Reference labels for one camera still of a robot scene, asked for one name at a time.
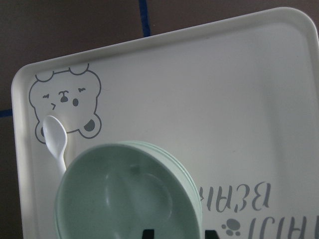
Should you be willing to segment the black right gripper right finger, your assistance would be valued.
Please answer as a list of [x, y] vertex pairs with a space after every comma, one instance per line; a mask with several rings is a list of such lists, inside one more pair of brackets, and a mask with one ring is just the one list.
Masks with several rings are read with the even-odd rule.
[[205, 230], [205, 239], [220, 239], [216, 230]]

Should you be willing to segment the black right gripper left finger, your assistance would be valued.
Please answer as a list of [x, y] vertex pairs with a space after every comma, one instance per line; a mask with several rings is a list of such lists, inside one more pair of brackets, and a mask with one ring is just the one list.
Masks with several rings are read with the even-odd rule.
[[154, 239], [155, 230], [154, 229], [144, 229], [142, 232], [142, 239]]

